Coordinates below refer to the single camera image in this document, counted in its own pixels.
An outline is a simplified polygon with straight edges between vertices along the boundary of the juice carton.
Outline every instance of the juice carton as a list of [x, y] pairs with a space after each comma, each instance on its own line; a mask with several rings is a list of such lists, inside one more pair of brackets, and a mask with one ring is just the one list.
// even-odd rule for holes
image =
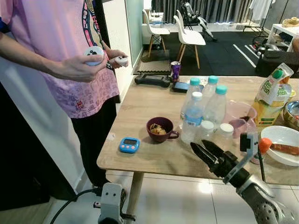
[[271, 126], [288, 101], [292, 87], [288, 84], [293, 70], [280, 64], [260, 86], [252, 107], [256, 109], [257, 126]]

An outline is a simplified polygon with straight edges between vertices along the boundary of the purple can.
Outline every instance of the purple can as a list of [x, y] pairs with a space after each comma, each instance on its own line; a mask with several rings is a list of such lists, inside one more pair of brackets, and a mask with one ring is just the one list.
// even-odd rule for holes
[[180, 62], [171, 62], [171, 69], [172, 69], [172, 81], [178, 82], [179, 80], [179, 71], [181, 70], [181, 63]]

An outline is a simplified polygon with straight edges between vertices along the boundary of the plastic water bottle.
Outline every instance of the plastic water bottle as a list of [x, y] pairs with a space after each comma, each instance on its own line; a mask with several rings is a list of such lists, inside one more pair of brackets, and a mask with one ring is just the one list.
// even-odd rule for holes
[[194, 142], [197, 144], [201, 144], [201, 140], [212, 141], [213, 133], [214, 124], [211, 121], [204, 120], [201, 122], [196, 131]]
[[191, 100], [187, 103], [181, 140], [190, 144], [194, 141], [195, 133], [202, 121], [201, 92], [193, 92]]
[[209, 120], [214, 124], [214, 129], [217, 129], [226, 113], [226, 92], [228, 88], [224, 85], [218, 85], [214, 95], [208, 101], [204, 109], [204, 120]]
[[185, 111], [186, 111], [187, 103], [191, 100], [192, 93], [193, 92], [201, 92], [199, 84], [200, 84], [200, 79], [199, 78], [191, 78], [189, 89], [187, 91], [183, 107], [181, 109], [181, 114], [180, 114], [181, 119], [184, 119], [184, 117], [185, 117]]
[[231, 150], [233, 145], [234, 127], [230, 124], [223, 123], [213, 136], [213, 142], [223, 151]]
[[217, 76], [209, 76], [208, 83], [202, 90], [202, 107], [205, 108], [209, 99], [214, 95], [218, 83]]

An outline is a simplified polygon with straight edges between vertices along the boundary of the human hand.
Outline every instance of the human hand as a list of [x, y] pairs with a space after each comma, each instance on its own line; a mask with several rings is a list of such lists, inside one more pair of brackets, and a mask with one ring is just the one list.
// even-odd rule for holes
[[108, 55], [108, 58], [111, 59], [110, 63], [112, 65], [112, 67], [115, 68], [115, 69], [120, 68], [121, 65], [118, 64], [115, 60], [112, 60], [113, 58], [116, 58], [118, 56], [128, 57], [125, 53], [123, 53], [120, 50], [111, 50], [111, 49], [109, 51], [107, 51], [107, 55]]
[[96, 66], [89, 66], [86, 62], [98, 62], [102, 60], [100, 55], [75, 56], [56, 64], [53, 76], [60, 79], [69, 79], [77, 82], [89, 83], [95, 79], [98, 71], [106, 68], [107, 59]]

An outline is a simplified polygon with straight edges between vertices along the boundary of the black cable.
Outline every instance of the black cable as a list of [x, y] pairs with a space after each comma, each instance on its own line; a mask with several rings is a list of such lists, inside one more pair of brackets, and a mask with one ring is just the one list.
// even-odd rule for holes
[[265, 171], [264, 171], [264, 169], [263, 169], [263, 158], [262, 158], [261, 151], [260, 151], [260, 148], [259, 148], [259, 147], [257, 148], [257, 154], [258, 154], [258, 159], [260, 160], [260, 167], [261, 167], [262, 180], [263, 180], [264, 182], [266, 182], [266, 179], [265, 179]]
[[93, 192], [95, 193], [97, 189], [89, 189], [89, 190], [84, 190], [80, 193], [78, 193], [73, 199], [67, 201], [59, 210], [58, 212], [56, 212], [55, 216], [52, 218], [50, 224], [54, 224], [55, 220], [57, 219], [57, 217], [59, 216], [59, 214], [63, 211], [63, 209], [65, 209], [66, 206], [68, 206], [69, 203], [75, 201], [78, 197], [80, 197], [81, 195], [85, 194], [85, 193], [89, 193], [89, 192]]
[[280, 17], [280, 19], [279, 19], [279, 23], [281, 23], [282, 17], [283, 17], [284, 14], [285, 14], [285, 9], [286, 9], [286, 6], [288, 5], [288, 3], [289, 3], [289, 0], [286, 1], [285, 8], [284, 8], [284, 10], [282, 11], [281, 17]]

